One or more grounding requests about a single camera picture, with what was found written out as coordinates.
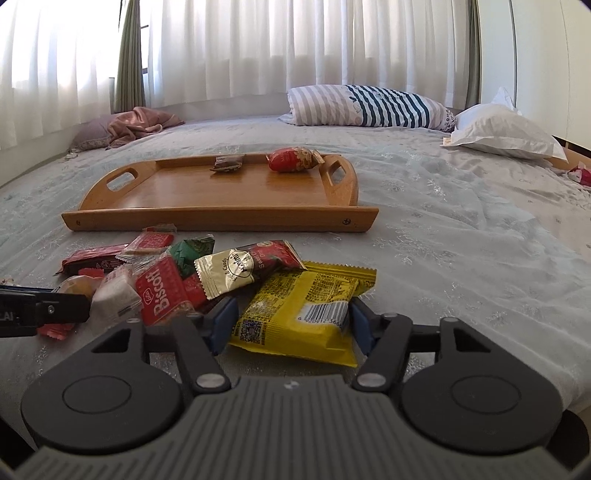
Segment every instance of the tray handle hole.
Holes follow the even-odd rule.
[[[343,181],[344,178],[345,178],[345,171],[343,170],[343,167],[341,167],[339,164],[337,166],[337,168],[335,168],[330,173],[330,179],[331,179],[333,185],[338,185],[339,183],[341,183]]]
[[[135,179],[136,176],[134,176],[131,171],[126,171],[125,173],[122,173],[118,177],[115,177],[113,180],[111,180],[107,184],[107,188],[112,192],[117,192]]]

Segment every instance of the green wrapper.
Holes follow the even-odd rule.
[[[169,247],[168,251],[174,258],[183,280],[196,272],[195,260],[213,253],[214,244],[215,239],[208,235],[203,238],[182,240]]]

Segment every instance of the barcode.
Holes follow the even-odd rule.
[[[306,303],[297,319],[306,323],[331,323],[340,329],[345,326],[349,302],[344,300],[330,303]]]

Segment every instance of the striped pillow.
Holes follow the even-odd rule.
[[[361,85],[309,85],[287,93],[293,125],[431,128],[451,132],[454,115],[415,93]]]

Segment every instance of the white wardrobe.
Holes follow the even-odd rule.
[[[591,150],[591,11],[580,0],[478,0],[482,102],[503,86],[548,133]]]

